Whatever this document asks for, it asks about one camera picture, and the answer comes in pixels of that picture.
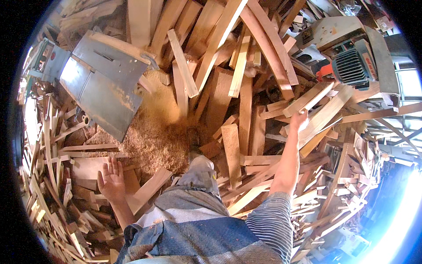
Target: shirt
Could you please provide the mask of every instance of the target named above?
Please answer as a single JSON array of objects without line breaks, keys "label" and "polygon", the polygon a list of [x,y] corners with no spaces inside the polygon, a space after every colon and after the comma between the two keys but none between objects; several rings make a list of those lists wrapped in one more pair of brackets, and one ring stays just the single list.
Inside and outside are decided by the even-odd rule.
[{"label": "shirt", "polygon": [[290,195],[276,192],[245,221],[230,217],[217,197],[199,188],[173,186],[125,228],[116,263],[144,263],[135,260],[145,252],[174,263],[289,263],[290,209]]}]

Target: striped sleeve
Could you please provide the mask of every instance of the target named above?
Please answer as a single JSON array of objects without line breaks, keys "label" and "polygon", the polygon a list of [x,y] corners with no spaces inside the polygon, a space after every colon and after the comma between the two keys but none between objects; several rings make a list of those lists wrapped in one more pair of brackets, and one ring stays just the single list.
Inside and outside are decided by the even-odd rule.
[{"label": "striped sleeve", "polygon": [[293,230],[290,224],[291,197],[284,192],[271,194],[246,220],[249,229],[274,249],[283,263],[290,263]]}]

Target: person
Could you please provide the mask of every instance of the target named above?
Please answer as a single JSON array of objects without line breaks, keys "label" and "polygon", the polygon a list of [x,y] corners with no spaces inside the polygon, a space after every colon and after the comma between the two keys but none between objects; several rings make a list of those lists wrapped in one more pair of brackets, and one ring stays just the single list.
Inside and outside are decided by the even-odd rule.
[{"label": "person", "polygon": [[308,112],[291,118],[290,132],[268,198],[246,220],[229,216],[213,163],[196,154],[188,171],[135,220],[115,158],[98,172],[98,187],[124,230],[116,263],[290,263],[290,209],[299,174],[299,131]]}]

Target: right hand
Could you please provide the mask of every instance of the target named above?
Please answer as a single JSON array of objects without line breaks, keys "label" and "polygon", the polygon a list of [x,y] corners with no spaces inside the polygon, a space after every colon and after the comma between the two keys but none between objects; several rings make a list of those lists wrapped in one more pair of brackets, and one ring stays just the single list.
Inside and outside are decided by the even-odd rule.
[{"label": "right hand", "polygon": [[110,202],[125,201],[123,166],[116,158],[108,158],[103,163],[103,173],[98,171],[98,189]]},{"label": "right hand", "polygon": [[305,129],[308,124],[308,110],[306,109],[301,113],[294,113],[290,118],[290,129],[293,131],[300,132]]}]

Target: woodworking machine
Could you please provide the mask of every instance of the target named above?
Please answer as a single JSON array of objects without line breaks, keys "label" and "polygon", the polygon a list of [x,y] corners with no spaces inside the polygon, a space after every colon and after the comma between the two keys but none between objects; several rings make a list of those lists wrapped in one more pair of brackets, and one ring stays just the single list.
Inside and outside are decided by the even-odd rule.
[{"label": "woodworking machine", "polygon": [[30,76],[28,87],[31,76],[53,85],[59,79],[91,120],[89,125],[96,122],[122,142],[142,102],[137,82],[150,64],[156,65],[149,54],[127,45],[98,27],[88,30],[72,54],[45,38],[24,70]]},{"label": "woodworking machine", "polygon": [[336,80],[359,90],[379,81],[388,106],[398,106],[399,86],[384,37],[355,16],[320,19],[296,36],[294,58],[316,67],[318,81]]}]

